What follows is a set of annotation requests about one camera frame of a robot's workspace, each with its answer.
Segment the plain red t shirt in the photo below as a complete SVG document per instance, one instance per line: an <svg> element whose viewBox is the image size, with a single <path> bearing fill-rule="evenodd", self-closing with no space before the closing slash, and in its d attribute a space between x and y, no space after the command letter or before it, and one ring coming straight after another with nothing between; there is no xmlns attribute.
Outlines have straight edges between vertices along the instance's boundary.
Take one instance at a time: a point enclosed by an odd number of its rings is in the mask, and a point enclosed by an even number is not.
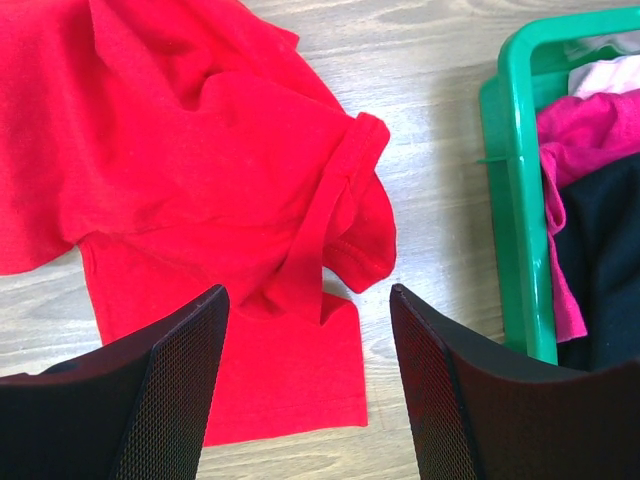
<svg viewBox="0 0 640 480"><path fill-rule="evenodd" d="M364 426L389 132L238 1L1 5L1 271L78 249L104 343L224 286L207 445Z"/></svg>

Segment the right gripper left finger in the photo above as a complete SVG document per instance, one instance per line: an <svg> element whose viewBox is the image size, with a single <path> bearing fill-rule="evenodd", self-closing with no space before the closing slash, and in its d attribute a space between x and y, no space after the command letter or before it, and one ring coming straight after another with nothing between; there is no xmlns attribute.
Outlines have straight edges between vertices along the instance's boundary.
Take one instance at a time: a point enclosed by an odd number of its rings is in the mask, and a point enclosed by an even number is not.
<svg viewBox="0 0 640 480"><path fill-rule="evenodd" d="M216 285L97 350L2 377L2 478L195 478L228 316Z"/></svg>

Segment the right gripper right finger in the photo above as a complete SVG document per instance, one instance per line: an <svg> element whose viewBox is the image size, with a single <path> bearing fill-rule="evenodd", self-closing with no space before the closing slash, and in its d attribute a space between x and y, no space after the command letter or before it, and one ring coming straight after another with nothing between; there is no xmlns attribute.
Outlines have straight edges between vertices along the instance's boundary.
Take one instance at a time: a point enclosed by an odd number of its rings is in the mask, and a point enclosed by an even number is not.
<svg viewBox="0 0 640 480"><path fill-rule="evenodd" d="M393 336L424 479L635 479L639 364L586 373L500 345L403 285Z"/></svg>

